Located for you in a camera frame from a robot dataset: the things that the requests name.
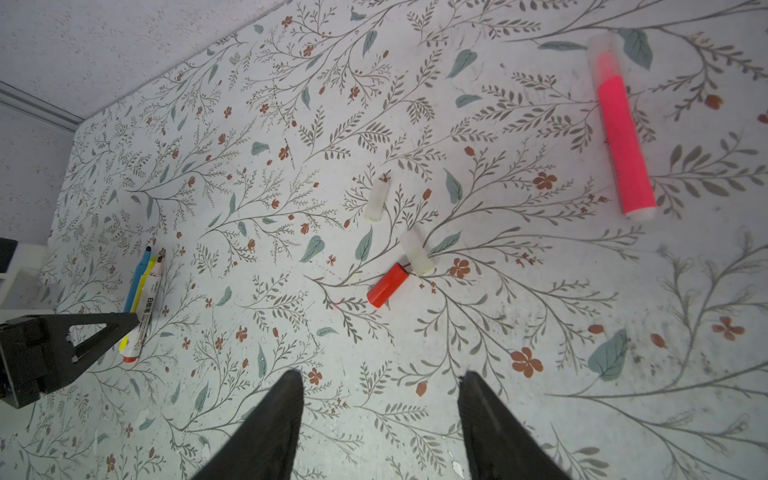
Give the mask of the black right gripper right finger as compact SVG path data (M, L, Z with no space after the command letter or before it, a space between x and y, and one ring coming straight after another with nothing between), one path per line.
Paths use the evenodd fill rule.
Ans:
M474 371L460 380L458 410L471 478L567 477Z

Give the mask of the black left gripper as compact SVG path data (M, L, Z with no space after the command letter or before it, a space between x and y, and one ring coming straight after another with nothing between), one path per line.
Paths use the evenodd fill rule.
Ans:
M21 409L43 390L73 383L138 323L136 313L120 312L23 316L2 324L1 400ZM73 327L93 325L100 329L73 342Z

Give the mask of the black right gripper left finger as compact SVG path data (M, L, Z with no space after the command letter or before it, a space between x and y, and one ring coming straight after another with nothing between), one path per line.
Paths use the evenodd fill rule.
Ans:
M302 375L285 372L197 479L288 479L295 460L304 389Z

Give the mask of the pink highlighter pen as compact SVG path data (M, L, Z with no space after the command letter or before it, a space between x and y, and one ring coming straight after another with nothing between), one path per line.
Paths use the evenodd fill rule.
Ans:
M633 222L649 221L657 212L657 203L623 76L607 80L597 94L622 212Z

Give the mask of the translucent white pen cap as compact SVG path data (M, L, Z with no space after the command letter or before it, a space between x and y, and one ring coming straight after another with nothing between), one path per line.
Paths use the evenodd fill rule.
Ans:
M588 65L595 89L615 76L622 76L621 63L616 39L612 32L591 37L587 42Z

